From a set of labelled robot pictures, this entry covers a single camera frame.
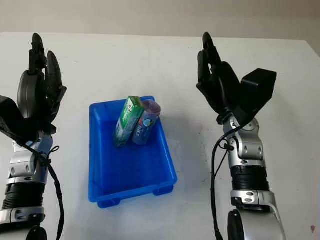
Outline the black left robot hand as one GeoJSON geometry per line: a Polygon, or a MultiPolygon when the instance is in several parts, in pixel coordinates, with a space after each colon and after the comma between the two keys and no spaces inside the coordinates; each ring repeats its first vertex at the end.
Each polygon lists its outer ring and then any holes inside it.
{"type": "Polygon", "coordinates": [[[17,93],[24,118],[50,125],[56,118],[67,91],[61,69],[52,51],[45,53],[41,36],[34,33],[29,50],[28,70],[23,72],[17,93]]]}

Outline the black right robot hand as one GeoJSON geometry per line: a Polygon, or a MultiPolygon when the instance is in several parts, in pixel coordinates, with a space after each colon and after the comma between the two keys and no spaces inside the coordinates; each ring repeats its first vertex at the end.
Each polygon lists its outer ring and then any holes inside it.
{"type": "Polygon", "coordinates": [[[223,125],[237,105],[240,82],[231,65],[222,61],[211,35],[202,36],[203,50],[197,56],[196,88],[218,114],[217,123],[223,125]]]}

